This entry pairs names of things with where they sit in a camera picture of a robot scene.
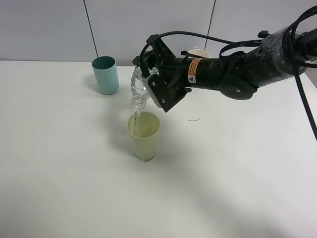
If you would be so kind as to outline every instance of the white wall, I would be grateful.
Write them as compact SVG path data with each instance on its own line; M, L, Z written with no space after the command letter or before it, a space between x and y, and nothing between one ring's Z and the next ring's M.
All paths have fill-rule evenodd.
M209 35L230 41L258 39L261 30L273 33L284 28L316 4L316 0L217 0ZM311 17L299 30L315 29L316 22L317 16ZM217 58L224 46L208 41L206 50Z
M99 55L131 65L151 34L193 31L207 34L213 0L86 0ZM163 39L175 54L204 39L170 36Z
M0 60L91 61L82 0L1 0Z

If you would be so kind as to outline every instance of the cup rim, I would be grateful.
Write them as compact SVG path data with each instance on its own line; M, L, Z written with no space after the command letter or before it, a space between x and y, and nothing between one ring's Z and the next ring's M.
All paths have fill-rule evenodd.
M138 136L135 136L135 135L131 134L131 132L129 131L129 121L130 121L130 119L131 119L132 117L134 117L134 115L132 115L132 116L129 117L128 122L127 122L127 131L128 131L128 133L129 133L132 137L134 137L134 138L137 138L137 139L149 139L149 138L155 136L155 135L159 132L159 129L160 129L160 120L159 120L159 117L158 117L157 115L155 115L154 113L145 112L145 111L143 111L143 112L141 112L141 113L149 113L149 114L154 115L154 116L158 119L158 130L157 130L153 135L148 136L148 137L138 137Z
M110 59L110 60L113 60L113 64L112 64L111 67L109 67L109 68L104 68L104 69L95 68L95 67L94 67L94 63L95 63L97 60L100 60L100 59ZM92 66L93 69L96 69L96 70L108 70L108 69L111 69L112 67L114 67L114 66L115 66L115 63L116 63L115 58L113 58L113 57L111 57L111 56L100 56L100 57L95 58L95 59L91 62L91 66Z

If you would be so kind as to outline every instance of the teal cup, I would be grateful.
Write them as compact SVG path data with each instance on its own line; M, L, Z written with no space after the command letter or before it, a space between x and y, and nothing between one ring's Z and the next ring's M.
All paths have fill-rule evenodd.
M114 94L119 89L117 65L110 56L101 56L92 62L95 78L102 94Z

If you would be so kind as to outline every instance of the plastic water bottle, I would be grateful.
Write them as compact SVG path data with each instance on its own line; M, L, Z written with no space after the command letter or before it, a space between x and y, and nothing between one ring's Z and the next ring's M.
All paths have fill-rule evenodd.
M159 71L156 68L152 68L150 70L150 75L158 74ZM136 118L139 117L140 113L143 111L150 95L148 94L145 86L143 85L142 81L142 72L140 67L136 67L131 77L131 92L132 92L132 99L131 99L131 108L133 115Z

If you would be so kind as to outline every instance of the table surface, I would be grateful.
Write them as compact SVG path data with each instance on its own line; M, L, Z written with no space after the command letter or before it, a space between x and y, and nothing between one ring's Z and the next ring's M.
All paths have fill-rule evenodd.
M88 62L0 62L0 237L317 237L317 144L294 79L247 101L194 89L167 114L149 100L161 140L145 163L126 131L133 69L106 96Z

